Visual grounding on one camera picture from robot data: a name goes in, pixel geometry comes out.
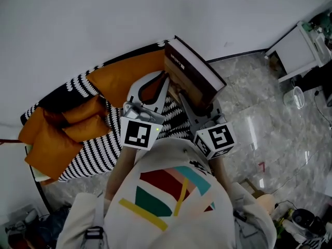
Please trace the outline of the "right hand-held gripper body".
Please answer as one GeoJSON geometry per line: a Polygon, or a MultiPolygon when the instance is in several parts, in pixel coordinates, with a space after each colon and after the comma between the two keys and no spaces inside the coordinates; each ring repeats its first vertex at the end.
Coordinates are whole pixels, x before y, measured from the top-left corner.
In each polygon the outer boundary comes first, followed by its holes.
{"type": "Polygon", "coordinates": [[[211,111],[200,113],[202,126],[193,127],[193,143],[207,160],[214,159],[228,153],[236,144],[237,139],[231,123],[220,116],[211,116],[211,111]]]}

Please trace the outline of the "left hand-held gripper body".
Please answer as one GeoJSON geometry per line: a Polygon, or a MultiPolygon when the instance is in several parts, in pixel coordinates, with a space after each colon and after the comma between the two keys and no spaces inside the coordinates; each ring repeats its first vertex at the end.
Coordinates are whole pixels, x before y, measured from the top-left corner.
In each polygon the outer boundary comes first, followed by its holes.
{"type": "Polygon", "coordinates": [[[125,102],[120,118],[120,145],[141,150],[150,150],[156,141],[164,117],[147,108],[125,102]]]}

